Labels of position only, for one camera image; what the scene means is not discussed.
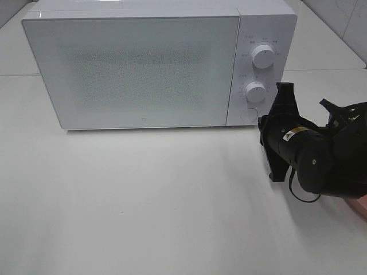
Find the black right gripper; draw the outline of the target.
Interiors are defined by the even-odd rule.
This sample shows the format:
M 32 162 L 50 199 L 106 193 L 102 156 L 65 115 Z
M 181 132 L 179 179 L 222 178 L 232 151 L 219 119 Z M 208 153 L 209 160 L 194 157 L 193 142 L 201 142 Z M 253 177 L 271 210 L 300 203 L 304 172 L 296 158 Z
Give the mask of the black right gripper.
M 299 116 L 293 83 L 277 82 L 276 87 L 278 93 L 269 115 L 258 119 L 260 144 L 270 167 L 269 178 L 284 182 L 289 167 L 328 168 L 326 128 Z

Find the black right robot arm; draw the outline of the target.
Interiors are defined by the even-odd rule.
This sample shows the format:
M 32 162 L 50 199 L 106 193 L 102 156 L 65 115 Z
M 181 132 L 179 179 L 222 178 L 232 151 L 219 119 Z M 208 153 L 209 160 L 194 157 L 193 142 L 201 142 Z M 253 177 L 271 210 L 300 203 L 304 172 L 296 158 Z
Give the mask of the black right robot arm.
M 270 167 L 270 179 L 298 177 L 308 193 L 341 198 L 366 195 L 366 103 L 339 107 L 326 99 L 324 127 L 301 117 L 291 82 L 277 83 L 278 93 L 268 114 L 258 119 L 260 144 Z

